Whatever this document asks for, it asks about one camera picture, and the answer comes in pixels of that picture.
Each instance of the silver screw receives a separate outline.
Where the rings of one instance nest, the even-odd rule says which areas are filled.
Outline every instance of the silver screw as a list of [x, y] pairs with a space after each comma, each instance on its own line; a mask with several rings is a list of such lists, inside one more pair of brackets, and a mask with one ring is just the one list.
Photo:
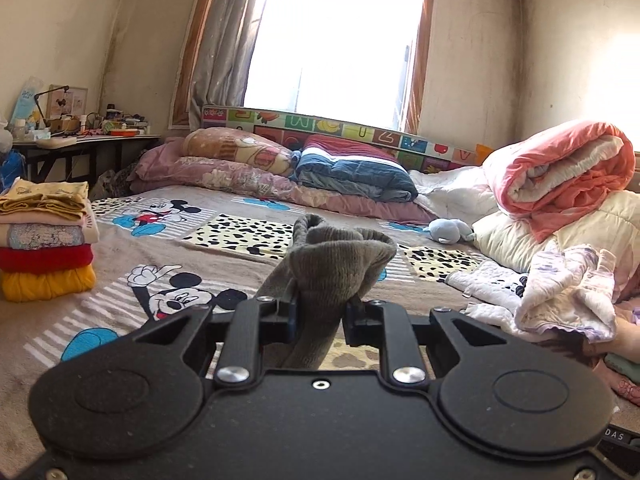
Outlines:
[[329, 381], [314, 381], [311, 384], [316, 390], [326, 390], [331, 383]]
[[218, 378], [225, 383], [241, 383], [249, 378], [249, 370], [241, 366], [225, 366], [218, 370]]
[[427, 374], [424, 370], [416, 368], [415, 366], [405, 366], [394, 370], [394, 379], [399, 383], [415, 384], [420, 383], [426, 379]]
[[66, 475], [60, 469], [49, 469], [45, 474], [46, 480], [67, 480]]
[[596, 480], [596, 472], [593, 469], [582, 469], [574, 476], [574, 480]]

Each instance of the light blue stuffed toy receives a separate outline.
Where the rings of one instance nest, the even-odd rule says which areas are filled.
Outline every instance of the light blue stuffed toy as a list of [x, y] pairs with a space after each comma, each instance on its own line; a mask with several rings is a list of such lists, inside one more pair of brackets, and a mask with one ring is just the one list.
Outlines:
[[422, 230], [431, 240], [441, 244], [455, 244], [460, 241], [460, 238], [465, 242], [472, 242], [476, 239], [476, 233], [472, 231], [471, 227], [457, 218], [453, 220], [436, 218]]

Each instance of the pink comforter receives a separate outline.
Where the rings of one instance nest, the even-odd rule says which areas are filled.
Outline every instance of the pink comforter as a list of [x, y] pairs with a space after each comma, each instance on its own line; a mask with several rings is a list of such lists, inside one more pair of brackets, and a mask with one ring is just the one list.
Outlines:
[[613, 124], [572, 121], [493, 152], [482, 167], [500, 208], [525, 219], [541, 242], [625, 189], [635, 164], [631, 142]]
[[354, 216], [428, 224], [435, 215], [414, 202], [375, 202], [370, 198], [299, 186], [284, 176], [240, 162], [181, 156], [181, 137], [146, 152], [132, 174], [130, 187], [142, 193], [164, 186], [199, 186], [267, 200], [282, 200]]

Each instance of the table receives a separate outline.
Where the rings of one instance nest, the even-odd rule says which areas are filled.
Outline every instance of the table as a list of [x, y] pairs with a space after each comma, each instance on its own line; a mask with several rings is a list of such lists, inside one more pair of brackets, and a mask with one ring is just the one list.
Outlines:
[[[133, 137], [119, 137], [119, 136], [87, 136], [78, 139], [78, 142], [71, 146], [63, 146], [61, 148], [39, 148], [32, 140], [16, 141], [14, 140], [14, 149], [24, 155], [26, 163], [30, 168], [31, 180], [37, 184], [44, 182], [49, 176], [51, 168], [59, 158], [65, 159], [65, 175], [69, 182], [89, 182], [89, 187], [92, 187], [97, 176], [97, 155], [98, 148], [113, 145], [115, 148], [115, 167], [116, 172], [122, 169], [122, 145], [125, 142], [144, 142], [142, 149], [151, 145], [156, 140], [160, 139], [158, 135], [139, 135]], [[30, 155], [30, 152], [45, 152], [35, 155]], [[89, 155], [89, 173], [86, 175], [71, 176], [73, 169], [73, 158], [78, 155]], [[42, 162], [42, 167], [38, 171], [38, 163]]]

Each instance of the colorful alphabet headboard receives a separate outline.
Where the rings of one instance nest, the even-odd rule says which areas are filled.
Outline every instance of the colorful alphabet headboard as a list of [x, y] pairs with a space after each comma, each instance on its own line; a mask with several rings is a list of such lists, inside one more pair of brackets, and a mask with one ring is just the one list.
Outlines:
[[311, 134], [343, 137], [373, 144], [391, 153], [406, 170], [437, 173], [476, 164], [476, 154], [423, 137], [380, 130], [363, 124], [334, 121], [291, 112], [206, 105], [202, 108], [202, 127], [238, 128], [300, 150]]

